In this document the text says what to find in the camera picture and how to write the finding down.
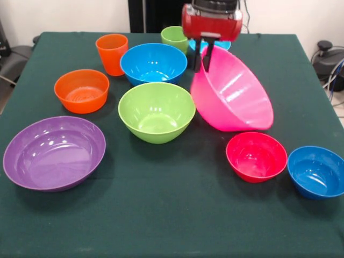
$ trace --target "bowl rim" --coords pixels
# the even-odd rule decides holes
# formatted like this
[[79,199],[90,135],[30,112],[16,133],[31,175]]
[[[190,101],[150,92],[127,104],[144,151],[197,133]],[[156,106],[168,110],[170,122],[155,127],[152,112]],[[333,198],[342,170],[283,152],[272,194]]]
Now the bowl rim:
[[[106,89],[105,91],[100,94],[99,96],[97,96],[96,98],[93,98],[93,99],[90,99],[90,100],[87,100],[87,101],[82,101],[82,102],[78,102],[78,101],[69,101],[65,98],[62,98],[60,95],[58,95],[58,93],[56,92],[56,88],[57,88],[57,84],[66,76],[69,76],[70,74],[73,74],[73,73],[78,73],[78,72],[81,72],[81,71],[90,71],[94,74],[98,74],[100,75],[101,77],[105,78],[106,79]],[[73,71],[69,71],[65,74],[63,74],[62,76],[60,76],[58,78],[58,80],[55,82],[54,84],[54,92],[55,92],[55,95],[57,96],[57,98],[59,98],[60,100],[64,101],[64,102],[67,102],[67,103],[73,103],[73,104],[83,104],[83,103],[87,103],[87,102],[91,102],[91,101],[94,101],[96,99],[100,99],[102,97],[104,97],[104,95],[108,94],[109,92],[109,88],[110,88],[110,81],[109,81],[109,78],[103,74],[101,71],[98,71],[98,70],[94,70],[94,69],[78,69],[78,70],[73,70]]]
[[[28,130],[29,128],[31,128],[32,126],[38,124],[38,123],[42,123],[43,121],[48,121],[48,120],[54,120],[54,119],[74,119],[74,120],[82,120],[82,121],[85,121],[86,123],[88,124],[91,124],[92,126],[94,126],[95,128],[97,128],[97,130],[99,130],[99,132],[101,133],[102,135],[102,140],[104,141],[104,150],[103,152],[101,153],[100,155],[100,159],[99,161],[89,169],[89,171],[84,175],[82,176],[81,178],[78,178],[77,180],[74,180],[72,182],[69,182],[68,184],[63,184],[63,185],[60,185],[58,187],[50,187],[50,188],[38,188],[38,187],[28,187],[27,185],[24,185],[24,184],[21,184],[21,183],[18,183],[17,181],[15,181],[10,174],[8,174],[8,172],[6,171],[6,168],[5,168],[5,158],[6,158],[6,155],[7,155],[7,152],[8,152],[8,149],[9,147],[12,145],[13,141],[18,137],[20,136],[22,133],[24,133],[26,130]],[[4,152],[4,156],[3,156],[3,169],[4,169],[4,172],[6,174],[6,176],[16,185],[20,186],[20,187],[23,187],[23,188],[26,188],[26,189],[30,189],[30,190],[34,190],[34,191],[53,191],[53,190],[59,190],[59,189],[62,189],[64,187],[68,187],[70,185],[73,185],[85,178],[87,178],[98,166],[99,164],[101,163],[101,161],[103,160],[104,158],[104,155],[105,155],[105,151],[106,151],[106,140],[105,140],[105,135],[103,133],[103,131],[94,123],[92,123],[91,121],[88,121],[87,119],[84,119],[84,118],[80,118],[80,117],[73,117],[73,116],[57,116],[57,117],[48,117],[48,118],[45,118],[45,119],[42,119],[42,120],[39,120],[39,121],[36,121],[28,126],[26,126],[24,129],[22,129],[19,133],[17,133],[13,138],[12,140],[10,141],[10,143],[7,145],[6,147],[6,150]]]
[[[264,135],[264,137],[270,138],[271,140],[273,140],[274,142],[276,142],[279,146],[281,146],[282,149],[283,149],[283,154],[284,154],[284,158],[285,158],[285,162],[284,162],[283,168],[282,168],[281,170],[279,170],[278,172],[276,172],[276,173],[270,175],[270,176],[251,176],[251,175],[247,175],[246,173],[243,173],[243,172],[239,171],[239,170],[237,169],[237,167],[234,166],[234,164],[232,163],[230,157],[228,156],[228,148],[230,147],[230,143],[233,141],[233,139],[235,139],[235,138],[237,138],[237,137],[240,137],[240,136],[242,136],[243,134],[246,134],[246,135],[247,135],[247,134],[251,134],[251,135],[253,135],[253,134],[256,134],[256,135],[257,135],[257,134],[258,134],[258,135]],[[278,176],[280,173],[282,173],[282,172],[285,170],[285,167],[287,166],[287,163],[288,163],[288,154],[287,154],[287,152],[286,152],[284,146],[283,146],[277,139],[275,139],[274,137],[272,137],[272,136],[270,136],[270,135],[268,135],[268,134],[265,134],[265,133],[260,133],[260,132],[244,132],[244,133],[239,133],[239,134],[235,135],[234,137],[232,137],[232,138],[229,140],[229,142],[227,143],[227,146],[226,146],[226,157],[227,157],[228,162],[230,163],[230,165],[232,166],[232,168],[234,168],[235,171],[238,171],[239,173],[241,173],[241,174],[243,174],[243,175],[245,175],[245,176],[249,176],[249,177],[251,177],[251,178],[257,178],[257,179],[270,179],[270,178],[273,178],[273,177],[275,177],[275,176]]]
[[[206,50],[207,50],[208,47],[205,47],[203,52],[202,52],[202,58],[203,58],[203,54],[206,53]],[[269,104],[270,104],[270,107],[271,107],[271,113],[272,113],[272,118],[271,118],[271,122],[269,123],[268,126],[264,126],[264,127],[257,127],[257,126],[252,126],[250,124],[246,124],[246,122],[244,120],[242,120],[241,117],[239,117],[237,115],[236,112],[233,112],[233,109],[230,105],[228,105],[228,103],[224,100],[224,98],[221,98],[220,95],[218,94],[217,90],[214,88],[213,84],[211,83],[210,79],[209,79],[209,76],[208,76],[208,73],[204,73],[204,76],[211,88],[211,90],[214,92],[214,94],[216,95],[216,97],[222,102],[222,104],[230,110],[230,112],[238,119],[240,120],[241,122],[243,122],[244,124],[247,125],[247,127],[251,128],[251,129],[254,129],[254,130],[267,130],[269,128],[272,127],[273,123],[274,123],[274,119],[275,119],[275,114],[274,114],[274,108],[273,108],[273,105],[271,103],[271,100],[269,98],[269,95],[268,93],[266,92],[264,86],[262,85],[262,83],[259,81],[259,79],[257,78],[257,76],[255,76],[255,74],[251,71],[251,69],[244,63],[242,62],[238,57],[236,57],[234,54],[232,54],[230,51],[227,51],[227,50],[224,50],[223,48],[221,47],[218,47],[218,46],[214,46],[214,48],[216,49],[219,49],[220,51],[222,51],[223,54],[227,54],[227,55],[231,55],[233,56],[238,62],[242,63],[246,68],[247,68],[247,71],[259,82],[260,84],[260,88],[263,90],[263,92],[265,93],[266,97],[268,98],[268,101],[269,101]],[[203,62],[200,63],[201,65],[201,69],[204,69],[204,65],[203,65]]]
[[315,145],[306,145],[306,146],[298,147],[298,148],[294,149],[294,150],[289,154],[289,157],[288,157],[287,168],[288,168],[289,176],[291,177],[292,181],[293,181],[294,183],[296,183],[300,188],[302,188],[303,190],[305,190],[306,192],[309,192],[309,193],[311,193],[311,194],[313,194],[313,195],[315,195],[315,196],[324,197],[324,198],[333,198],[333,197],[337,197],[337,196],[340,196],[340,195],[344,194],[344,189],[343,189],[341,193],[338,193],[338,194],[336,194],[336,195],[322,195],[322,194],[320,194],[320,193],[316,193],[316,192],[314,192],[314,191],[311,191],[311,190],[305,188],[303,185],[301,185],[301,184],[293,177],[293,175],[292,175],[291,172],[290,172],[290,168],[289,168],[290,157],[291,157],[292,155],[294,155],[294,153],[297,152],[297,151],[299,151],[300,149],[306,149],[306,148],[322,149],[322,150],[324,150],[324,151],[326,151],[326,152],[329,152],[329,153],[333,154],[334,156],[338,157],[340,160],[342,160],[342,161],[344,162],[344,159],[343,159],[341,156],[339,156],[337,153],[335,153],[335,152],[333,152],[333,151],[331,151],[331,150],[329,150],[329,149],[327,149],[327,148],[323,148],[323,147],[319,147],[319,146],[315,146]]
[[[223,47],[220,47],[220,48],[222,48],[222,49],[225,49],[225,50],[230,50],[230,48],[231,48],[231,46],[232,46],[232,42],[231,41],[229,41],[229,40],[216,40],[216,41],[219,41],[219,42],[227,42],[228,44],[229,44],[229,46],[228,46],[228,48],[223,48]],[[189,46],[190,46],[190,48],[193,50],[193,51],[195,51],[195,46],[191,46],[191,45],[193,45],[194,43],[196,43],[195,42],[195,40],[194,39],[190,39],[189,40]]]
[[169,78],[168,81],[171,81],[171,80],[177,78],[178,76],[181,76],[181,75],[185,72],[185,70],[186,70],[186,68],[187,68],[187,66],[188,66],[188,59],[187,59],[187,57],[185,56],[185,54],[184,54],[180,49],[178,49],[178,48],[176,48],[176,47],[173,47],[173,46],[170,46],[170,45],[167,45],[167,44],[163,44],[163,43],[144,43],[144,44],[140,44],[140,45],[137,45],[137,46],[134,46],[134,47],[128,49],[128,50],[124,53],[124,55],[120,58],[120,62],[119,62],[120,68],[121,68],[122,71],[124,72],[125,76],[128,76],[128,77],[130,77],[130,78],[132,78],[132,79],[134,79],[134,80],[140,81],[140,82],[151,83],[150,81],[142,80],[142,79],[139,79],[139,78],[136,78],[136,77],[131,76],[129,73],[126,72],[125,69],[123,69],[123,66],[122,66],[123,59],[125,58],[126,54],[127,54],[129,51],[131,51],[132,49],[139,48],[139,47],[142,47],[142,46],[147,46],[147,45],[159,45],[159,46],[162,45],[162,46],[164,46],[164,47],[173,48],[173,49],[177,50],[177,51],[183,56],[182,58],[183,58],[184,63],[185,63],[184,68],[182,69],[182,71],[181,71],[179,74],[175,75],[174,77]]
[[[180,89],[182,92],[188,94],[188,96],[190,97],[190,100],[193,104],[193,115],[190,116],[190,119],[187,120],[187,122],[183,123],[183,125],[181,126],[178,126],[178,128],[174,129],[174,130],[171,130],[171,131],[168,131],[168,132],[162,132],[162,133],[147,133],[147,132],[144,132],[142,130],[139,130],[131,125],[129,125],[126,120],[123,118],[123,116],[121,115],[121,112],[120,112],[120,106],[122,104],[122,100],[124,99],[125,96],[127,96],[128,94],[130,94],[130,92],[134,91],[135,89],[139,88],[139,87],[145,87],[147,86],[148,84],[165,84],[164,86],[169,86],[169,87],[175,87],[175,88],[178,88]],[[164,134],[168,134],[168,133],[174,133],[174,132],[177,132],[179,131],[180,129],[182,129],[183,127],[187,126],[189,123],[191,123],[192,119],[194,118],[195,116],[195,113],[196,113],[196,106],[195,106],[195,103],[194,101],[192,100],[192,97],[191,97],[191,94],[185,90],[184,88],[178,86],[178,85],[175,85],[173,83],[169,83],[169,82],[148,82],[148,83],[143,83],[143,84],[140,84],[140,85],[137,85],[135,87],[132,87],[130,90],[128,90],[126,93],[123,94],[123,96],[120,98],[119,102],[118,102],[118,114],[119,114],[119,117],[120,119],[122,120],[122,122],[127,126],[129,127],[130,129],[136,131],[136,132],[140,132],[140,133],[145,133],[145,134],[149,134],[149,135],[164,135]]]

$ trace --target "purple bowl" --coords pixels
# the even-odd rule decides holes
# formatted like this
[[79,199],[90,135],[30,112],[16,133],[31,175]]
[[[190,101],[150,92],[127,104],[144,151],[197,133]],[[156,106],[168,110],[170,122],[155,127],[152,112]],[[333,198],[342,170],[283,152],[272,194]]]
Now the purple bowl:
[[7,146],[3,166],[21,187],[64,191],[84,181],[101,162],[105,137],[90,121],[51,117],[18,133]]

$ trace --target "orange bowl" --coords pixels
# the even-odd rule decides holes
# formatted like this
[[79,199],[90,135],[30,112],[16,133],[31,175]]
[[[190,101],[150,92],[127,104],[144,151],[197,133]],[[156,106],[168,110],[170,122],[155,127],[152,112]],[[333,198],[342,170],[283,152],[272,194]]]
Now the orange bowl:
[[110,82],[105,74],[81,69],[62,75],[55,83],[55,94],[72,113],[87,114],[100,109],[108,97]]

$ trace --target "white wall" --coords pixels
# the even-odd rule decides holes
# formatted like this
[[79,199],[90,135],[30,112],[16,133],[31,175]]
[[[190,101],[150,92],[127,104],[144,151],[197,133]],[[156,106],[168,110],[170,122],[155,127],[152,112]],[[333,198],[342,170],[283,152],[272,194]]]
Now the white wall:
[[127,0],[0,0],[0,19],[11,46],[43,31],[130,32]]
[[[247,0],[247,4],[251,33],[297,34],[308,57],[321,39],[344,45],[344,0]],[[12,46],[30,45],[43,31],[130,31],[127,0],[0,0],[0,18]]]
[[247,0],[247,6],[250,33],[297,34],[309,58],[319,40],[344,46],[344,0]]

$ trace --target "green tablecloth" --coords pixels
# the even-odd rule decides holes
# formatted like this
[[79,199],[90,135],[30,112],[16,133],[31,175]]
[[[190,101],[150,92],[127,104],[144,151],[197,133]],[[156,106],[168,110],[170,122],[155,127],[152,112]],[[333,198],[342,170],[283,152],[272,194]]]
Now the green tablecloth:
[[[1,156],[29,124],[74,115],[55,97],[55,81],[80,68],[102,72],[95,47],[103,33],[44,33],[0,118]],[[129,47],[160,42],[158,34],[127,34]],[[241,35],[232,50],[271,98],[267,132],[290,153],[318,145],[344,156],[344,130],[294,35]],[[180,86],[189,89],[187,71]],[[225,156],[234,135],[196,115],[165,145],[133,136],[117,104],[131,87],[110,78],[107,104],[80,117],[97,124],[105,157],[81,185],[60,193],[29,191],[0,169],[0,257],[344,257],[344,198],[311,201],[285,170],[249,184]]]

